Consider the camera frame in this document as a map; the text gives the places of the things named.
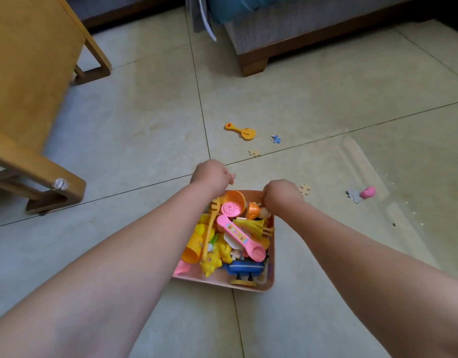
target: hand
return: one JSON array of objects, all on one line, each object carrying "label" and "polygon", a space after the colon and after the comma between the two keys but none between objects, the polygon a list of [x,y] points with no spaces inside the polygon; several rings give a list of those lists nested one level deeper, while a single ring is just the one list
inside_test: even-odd
[{"label": "hand", "polygon": [[231,174],[224,164],[216,159],[199,163],[191,177],[191,183],[200,183],[211,191],[212,199],[223,196],[227,185],[234,184],[236,175]]},{"label": "hand", "polygon": [[264,187],[264,206],[279,216],[287,207],[304,202],[297,186],[286,179],[270,181]]}]

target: wooden table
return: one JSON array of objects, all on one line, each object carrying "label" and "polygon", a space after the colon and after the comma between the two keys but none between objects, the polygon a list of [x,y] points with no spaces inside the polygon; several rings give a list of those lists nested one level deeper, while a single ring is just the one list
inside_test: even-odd
[{"label": "wooden table", "polygon": [[[100,67],[77,66],[84,45]],[[0,188],[28,198],[29,213],[83,199],[86,182],[41,155],[73,72],[84,84],[111,64],[65,0],[0,0]]]}]

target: tray of toys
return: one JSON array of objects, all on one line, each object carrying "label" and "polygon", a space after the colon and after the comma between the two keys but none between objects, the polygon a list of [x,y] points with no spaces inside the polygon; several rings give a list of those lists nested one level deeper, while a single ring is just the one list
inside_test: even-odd
[{"label": "tray of toys", "polygon": [[263,292],[274,284],[274,216],[262,191],[226,191],[205,211],[173,278]]}]

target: pink toy piece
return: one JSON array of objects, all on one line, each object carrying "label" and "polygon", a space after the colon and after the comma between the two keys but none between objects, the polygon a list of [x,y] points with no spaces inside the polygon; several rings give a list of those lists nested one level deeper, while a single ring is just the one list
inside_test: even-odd
[{"label": "pink toy piece", "polygon": [[230,236],[244,245],[247,255],[249,255],[252,260],[260,263],[265,259],[265,250],[261,244],[251,240],[247,235],[239,230],[239,228],[234,225],[226,215],[220,215],[216,221],[218,227],[225,230]]},{"label": "pink toy piece", "polygon": [[235,202],[226,202],[222,205],[221,212],[227,217],[236,217],[240,215],[242,208]]},{"label": "pink toy piece", "polygon": [[370,198],[376,195],[375,187],[371,186],[360,192],[360,197]]},{"label": "pink toy piece", "polygon": [[188,272],[190,268],[191,268],[191,264],[190,263],[187,263],[187,262],[185,262],[183,260],[179,260],[179,262],[177,263],[177,266],[176,266],[176,270],[174,270],[172,275],[179,275],[179,274],[182,274],[184,272]]}]

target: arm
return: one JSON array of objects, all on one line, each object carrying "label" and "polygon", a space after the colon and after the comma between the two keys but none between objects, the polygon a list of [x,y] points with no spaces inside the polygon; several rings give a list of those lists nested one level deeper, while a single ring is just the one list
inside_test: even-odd
[{"label": "arm", "polygon": [[233,178],[218,161],[198,165],[189,186],[33,291],[0,318],[0,357],[127,357],[202,211]]},{"label": "arm", "polygon": [[393,357],[458,357],[458,281],[384,246],[271,181],[265,205],[305,241],[344,301]]}]

